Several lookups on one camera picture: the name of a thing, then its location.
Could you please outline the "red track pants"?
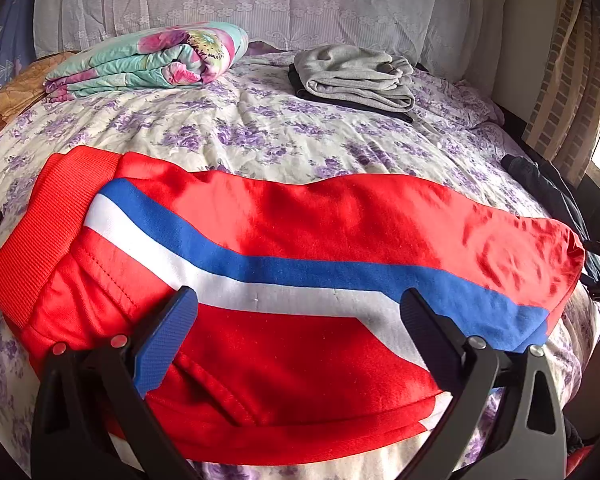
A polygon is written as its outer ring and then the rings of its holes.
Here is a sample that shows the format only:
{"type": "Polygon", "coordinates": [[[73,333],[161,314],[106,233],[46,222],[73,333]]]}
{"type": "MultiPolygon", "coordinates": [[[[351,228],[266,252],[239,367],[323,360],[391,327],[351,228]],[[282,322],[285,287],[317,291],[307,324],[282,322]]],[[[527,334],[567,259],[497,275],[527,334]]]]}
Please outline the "red track pants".
{"type": "Polygon", "coordinates": [[[401,322],[407,289],[518,351],[547,340],[584,259],[562,222],[412,176],[283,184],[79,146],[47,159],[0,249],[0,310],[40,368],[190,287],[158,422],[190,460],[295,465],[434,428],[449,395],[401,322]]]}

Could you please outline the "dark blue garment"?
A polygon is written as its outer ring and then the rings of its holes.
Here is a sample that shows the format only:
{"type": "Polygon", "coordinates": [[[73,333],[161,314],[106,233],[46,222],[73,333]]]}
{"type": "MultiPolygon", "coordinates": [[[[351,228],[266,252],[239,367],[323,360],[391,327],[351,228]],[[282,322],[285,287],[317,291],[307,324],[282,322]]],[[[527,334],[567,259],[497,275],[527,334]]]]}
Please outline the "dark blue garment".
{"type": "Polygon", "coordinates": [[[578,234],[581,242],[592,242],[579,206],[558,170],[539,156],[505,155],[501,166],[550,214],[578,234]]]}

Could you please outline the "brown pillow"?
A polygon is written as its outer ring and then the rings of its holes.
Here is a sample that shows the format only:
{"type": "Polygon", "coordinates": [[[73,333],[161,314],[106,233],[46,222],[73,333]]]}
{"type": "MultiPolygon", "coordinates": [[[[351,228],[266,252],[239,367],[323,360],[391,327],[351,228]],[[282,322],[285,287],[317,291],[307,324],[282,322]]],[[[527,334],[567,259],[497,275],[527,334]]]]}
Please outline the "brown pillow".
{"type": "Polygon", "coordinates": [[[44,98],[46,74],[73,55],[74,52],[66,51],[40,58],[1,88],[0,132],[21,113],[44,98]]]}

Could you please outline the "striped beige curtain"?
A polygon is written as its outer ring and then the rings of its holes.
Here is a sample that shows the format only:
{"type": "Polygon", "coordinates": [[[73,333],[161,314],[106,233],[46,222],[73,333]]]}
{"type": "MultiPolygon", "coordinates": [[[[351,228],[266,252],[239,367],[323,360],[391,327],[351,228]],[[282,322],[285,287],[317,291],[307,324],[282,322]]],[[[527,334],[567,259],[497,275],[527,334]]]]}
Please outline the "striped beige curtain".
{"type": "Polygon", "coordinates": [[[522,140],[577,186],[600,140],[600,12],[558,0],[550,52],[522,140]]]}

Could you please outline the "purple floral bed sheet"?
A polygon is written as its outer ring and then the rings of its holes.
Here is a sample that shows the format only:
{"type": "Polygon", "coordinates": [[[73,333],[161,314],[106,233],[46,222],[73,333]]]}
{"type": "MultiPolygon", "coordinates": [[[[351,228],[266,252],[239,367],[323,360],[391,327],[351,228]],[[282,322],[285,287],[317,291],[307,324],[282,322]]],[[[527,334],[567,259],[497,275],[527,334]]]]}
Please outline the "purple floral bed sheet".
{"type": "MultiPolygon", "coordinates": [[[[522,155],[501,113],[468,84],[415,72],[414,122],[296,98],[291,53],[242,58],[206,88],[102,92],[38,102],[0,132],[0,246],[26,211],[47,157],[78,145],[146,154],[187,170],[306,183],[340,174],[414,174],[525,217],[542,207],[500,165],[522,155]]],[[[578,285],[546,344],[562,406],[600,340],[600,307],[578,285]]],[[[38,378],[0,313],[0,441],[30,474],[38,378]]],[[[211,479],[389,479],[428,434],[332,462],[279,467],[202,464],[211,479]]]]}

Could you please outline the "folded floral teal blanket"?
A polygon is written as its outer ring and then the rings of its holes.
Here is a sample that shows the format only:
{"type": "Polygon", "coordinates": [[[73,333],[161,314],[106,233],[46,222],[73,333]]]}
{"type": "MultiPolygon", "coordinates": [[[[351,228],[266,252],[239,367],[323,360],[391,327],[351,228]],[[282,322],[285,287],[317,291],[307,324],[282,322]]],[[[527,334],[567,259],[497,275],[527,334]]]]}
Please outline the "folded floral teal blanket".
{"type": "Polygon", "coordinates": [[[217,80],[248,50],[248,34],[225,22],[154,28],[109,38],[45,76],[51,101],[105,91],[197,87],[217,80]]]}

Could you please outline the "blue patterned cloth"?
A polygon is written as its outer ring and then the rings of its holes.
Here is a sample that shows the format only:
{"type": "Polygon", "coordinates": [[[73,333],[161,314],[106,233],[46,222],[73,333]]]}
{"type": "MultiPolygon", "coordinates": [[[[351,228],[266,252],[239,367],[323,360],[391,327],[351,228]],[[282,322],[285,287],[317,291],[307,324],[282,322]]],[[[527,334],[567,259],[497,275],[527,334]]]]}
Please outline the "blue patterned cloth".
{"type": "Polygon", "coordinates": [[[5,0],[0,10],[0,90],[36,59],[35,0],[5,0]]]}

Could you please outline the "folded black garment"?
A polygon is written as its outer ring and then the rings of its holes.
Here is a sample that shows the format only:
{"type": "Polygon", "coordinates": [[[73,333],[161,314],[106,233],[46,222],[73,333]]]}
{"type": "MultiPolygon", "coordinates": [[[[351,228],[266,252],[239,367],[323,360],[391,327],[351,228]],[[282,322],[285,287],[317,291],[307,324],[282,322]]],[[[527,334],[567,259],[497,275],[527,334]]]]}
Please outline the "folded black garment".
{"type": "Polygon", "coordinates": [[[343,101],[337,99],[325,99],[321,96],[314,96],[311,92],[304,88],[304,85],[301,82],[300,75],[298,74],[298,70],[294,67],[294,64],[290,64],[288,67],[288,79],[291,84],[291,87],[294,89],[294,95],[297,98],[306,101],[312,101],[322,104],[330,104],[330,105],[338,105],[345,108],[350,108],[350,110],[362,110],[363,112],[370,112],[379,114],[385,117],[391,117],[394,119],[402,120],[402,122],[406,122],[407,124],[411,124],[413,122],[413,118],[407,113],[403,112],[392,112],[391,110],[381,110],[380,108],[375,108],[371,106],[367,106],[365,104],[343,101]]]}

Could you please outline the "folded grey garment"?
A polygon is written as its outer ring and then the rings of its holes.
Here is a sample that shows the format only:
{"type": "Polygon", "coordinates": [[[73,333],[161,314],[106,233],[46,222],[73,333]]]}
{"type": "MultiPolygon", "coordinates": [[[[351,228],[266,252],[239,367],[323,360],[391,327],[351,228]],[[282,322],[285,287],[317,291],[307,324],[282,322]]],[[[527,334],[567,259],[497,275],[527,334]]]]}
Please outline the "folded grey garment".
{"type": "Polygon", "coordinates": [[[414,106],[413,67],[400,56],[328,44],[298,52],[294,68],[312,96],[395,113],[407,113],[414,106]]]}

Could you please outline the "white lace headboard cover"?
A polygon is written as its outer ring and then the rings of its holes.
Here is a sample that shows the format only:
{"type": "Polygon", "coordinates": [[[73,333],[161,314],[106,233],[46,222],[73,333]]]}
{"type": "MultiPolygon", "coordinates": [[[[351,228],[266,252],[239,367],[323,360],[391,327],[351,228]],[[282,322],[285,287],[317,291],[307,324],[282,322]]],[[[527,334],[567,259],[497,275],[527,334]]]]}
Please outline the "white lace headboard cover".
{"type": "Polygon", "coordinates": [[[354,44],[407,58],[484,93],[493,85],[506,0],[35,0],[38,56],[141,29],[203,21],[240,26],[278,50],[354,44]]]}

